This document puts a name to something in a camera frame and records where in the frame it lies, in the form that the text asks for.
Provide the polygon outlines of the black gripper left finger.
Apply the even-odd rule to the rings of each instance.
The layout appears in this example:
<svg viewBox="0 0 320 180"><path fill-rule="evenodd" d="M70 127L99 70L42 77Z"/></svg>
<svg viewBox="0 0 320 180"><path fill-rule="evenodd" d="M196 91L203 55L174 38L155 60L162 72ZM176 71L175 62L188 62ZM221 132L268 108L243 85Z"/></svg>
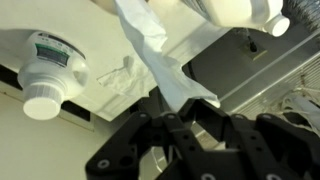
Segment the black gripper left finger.
<svg viewBox="0 0 320 180"><path fill-rule="evenodd" d="M152 147L169 148L172 133L184 129L177 114L165 113L152 118L136 112L88 160L87 180L138 180L139 164Z"/></svg>

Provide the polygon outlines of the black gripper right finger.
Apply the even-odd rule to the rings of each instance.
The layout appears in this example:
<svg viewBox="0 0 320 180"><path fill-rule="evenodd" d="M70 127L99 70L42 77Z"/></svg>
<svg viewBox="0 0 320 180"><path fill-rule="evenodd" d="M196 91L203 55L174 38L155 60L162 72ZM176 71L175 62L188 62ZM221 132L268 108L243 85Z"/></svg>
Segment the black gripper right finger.
<svg viewBox="0 0 320 180"><path fill-rule="evenodd" d="M217 180L320 180L320 140L310 131L272 114L228 115L204 100L189 100L186 116L225 144L203 154Z"/></svg>

